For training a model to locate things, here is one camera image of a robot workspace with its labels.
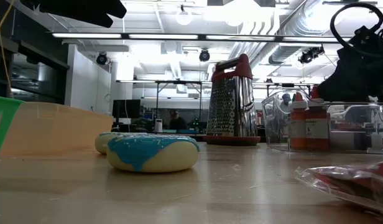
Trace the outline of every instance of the box grater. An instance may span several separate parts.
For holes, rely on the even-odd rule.
[[[235,71],[224,70],[236,66]],[[212,76],[212,92],[205,140],[208,144],[256,145],[257,115],[248,56],[218,63]]]

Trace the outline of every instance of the yellow string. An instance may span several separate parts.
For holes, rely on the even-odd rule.
[[[2,18],[2,21],[0,22],[0,43],[1,43],[1,52],[2,52],[2,59],[4,60],[4,67],[5,67],[5,74],[6,74],[6,78],[7,78],[7,84],[8,84],[8,89],[9,89],[9,95],[11,96],[11,98],[13,98],[13,94],[12,94],[12,83],[11,83],[11,79],[9,78],[9,73],[7,71],[7,65],[6,65],[6,60],[5,60],[5,50],[4,50],[4,44],[2,42],[2,35],[1,35],[1,26],[2,24],[4,23],[7,15],[9,14],[9,11],[11,10],[12,8],[12,5],[13,5],[13,2],[14,0],[12,0],[11,2],[11,5],[9,6],[8,10],[5,12],[5,15],[4,17]]]

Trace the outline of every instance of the security camera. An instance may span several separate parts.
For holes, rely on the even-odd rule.
[[[109,63],[109,58],[107,58],[107,53],[100,52],[99,56],[96,58],[96,63],[100,65],[107,65]]]
[[[200,61],[201,62],[207,62],[209,60],[210,60],[210,53],[208,53],[208,50],[207,49],[201,50]]]

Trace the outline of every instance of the wooden table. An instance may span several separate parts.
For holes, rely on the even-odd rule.
[[[299,184],[297,167],[383,161],[383,156],[298,154],[206,146],[189,170],[136,174],[95,150],[0,157],[0,223],[381,223]]]

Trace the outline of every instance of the bottle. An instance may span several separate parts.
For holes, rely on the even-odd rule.
[[[300,93],[290,107],[290,148],[291,151],[306,151],[306,109],[307,103]]]
[[[328,120],[330,115],[327,113],[327,106],[320,98],[317,87],[313,87],[311,101],[308,101],[309,109],[306,110],[306,138],[307,149],[309,151],[328,151],[330,148],[330,138]]]

